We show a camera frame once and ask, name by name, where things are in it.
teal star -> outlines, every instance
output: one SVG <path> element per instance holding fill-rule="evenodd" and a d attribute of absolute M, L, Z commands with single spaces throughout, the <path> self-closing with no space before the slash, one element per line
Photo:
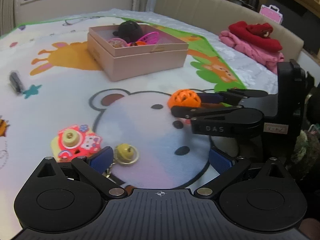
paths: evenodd
<path fill-rule="evenodd" d="M 42 85 L 39 85 L 39 86 L 31 85 L 28 90 L 25 90 L 25 91 L 23 92 L 23 94 L 25 95 L 25 96 L 24 96 L 24 99 L 27 99 L 27 98 L 29 98 L 29 97 L 32 96 L 32 95 L 37 95 L 37 94 L 39 94 L 39 88 L 40 88 L 40 87 L 42 87 Z"/>

beige headboard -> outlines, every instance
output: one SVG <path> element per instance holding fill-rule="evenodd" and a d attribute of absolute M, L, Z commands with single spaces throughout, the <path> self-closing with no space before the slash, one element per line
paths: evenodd
<path fill-rule="evenodd" d="M 268 22 L 274 29 L 271 38 L 280 41 L 286 61 L 297 59 L 303 47 L 303 40 L 291 31 L 257 12 L 226 0 L 157 0 L 154 12 L 216 35 L 238 21 L 248 24 Z"/>

pink box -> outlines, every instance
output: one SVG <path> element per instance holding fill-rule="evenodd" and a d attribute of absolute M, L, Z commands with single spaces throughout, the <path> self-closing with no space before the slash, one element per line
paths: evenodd
<path fill-rule="evenodd" d="M 149 25 L 140 25 L 143 33 L 159 32 L 155 45 L 114 48 L 107 40 L 114 38 L 118 25 L 89 28 L 88 50 L 111 81 L 119 81 L 162 70 L 182 67 L 188 43 Z"/>
<path fill-rule="evenodd" d="M 259 13 L 275 21 L 276 23 L 281 24 L 283 21 L 283 15 L 279 13 L 279 8 L 277 6 L 270 5 L 267 7 L 265 5 L 261 5 Z"/>

pink suitcase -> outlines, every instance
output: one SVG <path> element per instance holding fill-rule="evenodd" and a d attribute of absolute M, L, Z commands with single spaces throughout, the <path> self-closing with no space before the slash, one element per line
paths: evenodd
<path fill-rule="evenodd" d="M 276 23 L 281 24 L 283 21 L 283 16 L 281 13 L 279 13 L 279 8 L 277 6 L 270 5 L 267 7 L 265 5 L 261 5 L 259 13 L 275 21 Z"/>

gray ribbed plate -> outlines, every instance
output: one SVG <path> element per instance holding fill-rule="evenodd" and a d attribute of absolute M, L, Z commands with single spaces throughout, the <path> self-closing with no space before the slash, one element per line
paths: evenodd
<path fill-rule="evenodd" d="M 223 217 L 213 201 L 195 198 L 187 189 L 135 189 L 127 198 L 110 200 L 95 221 L 73 232 L 25 229 L 15 239 L 307 240 L 296 229 L 277 234 L 246 231 Z"/>

